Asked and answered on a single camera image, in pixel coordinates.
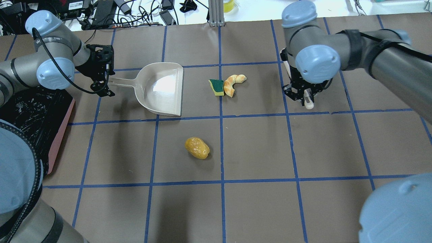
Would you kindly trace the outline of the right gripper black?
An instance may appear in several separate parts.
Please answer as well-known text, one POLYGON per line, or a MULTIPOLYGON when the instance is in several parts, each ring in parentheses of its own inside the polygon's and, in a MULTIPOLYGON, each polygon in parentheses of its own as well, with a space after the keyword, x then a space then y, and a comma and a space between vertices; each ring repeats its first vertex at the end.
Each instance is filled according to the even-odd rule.
POLYGON ((281 50, 281 60, 285 66, 290 80, 289 84, 283 86, 284 94, 293 101, 304 101, 304 90, 311 89, 311 100, 315 104, 317 101, 317 96, 319 97, 320 93, 329 88, 333 78, 318 84, 309 83, 304 80, 296 68, 290 65, 288 62, 289 57, 291 57, 291 55, 287 53, 285 48, 283 48, 281 50))

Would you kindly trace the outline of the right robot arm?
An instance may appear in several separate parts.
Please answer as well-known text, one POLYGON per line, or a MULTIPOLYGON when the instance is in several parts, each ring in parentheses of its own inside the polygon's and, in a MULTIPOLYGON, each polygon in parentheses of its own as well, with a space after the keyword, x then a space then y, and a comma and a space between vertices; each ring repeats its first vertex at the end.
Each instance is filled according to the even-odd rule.
MULTIPOLYGON (((317 25, 312 1, 301 0, 282 11, 286 47, 280 52, 290 83, 287 97, 307 109, 314 95, 339 71, 364 69, 373 79, 431 123, 431 56, 411 46, 404 30, 326 34, 317 25)), ((411 175, 375 189, 361 208, 360 243, 430 243, 431 173, 411 175)))

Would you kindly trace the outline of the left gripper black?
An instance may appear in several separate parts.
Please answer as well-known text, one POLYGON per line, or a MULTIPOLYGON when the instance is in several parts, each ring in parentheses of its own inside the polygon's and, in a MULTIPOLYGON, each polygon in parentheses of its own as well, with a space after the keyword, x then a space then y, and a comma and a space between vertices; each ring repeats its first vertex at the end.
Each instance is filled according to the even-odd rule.
POLYGON ((91 91, 99 97, 114 97, 108 80, 114 75, 114 48, 105 45, 86 45, 89 51, 88 60, 80 65, 80 74, 90 78, 91 91))

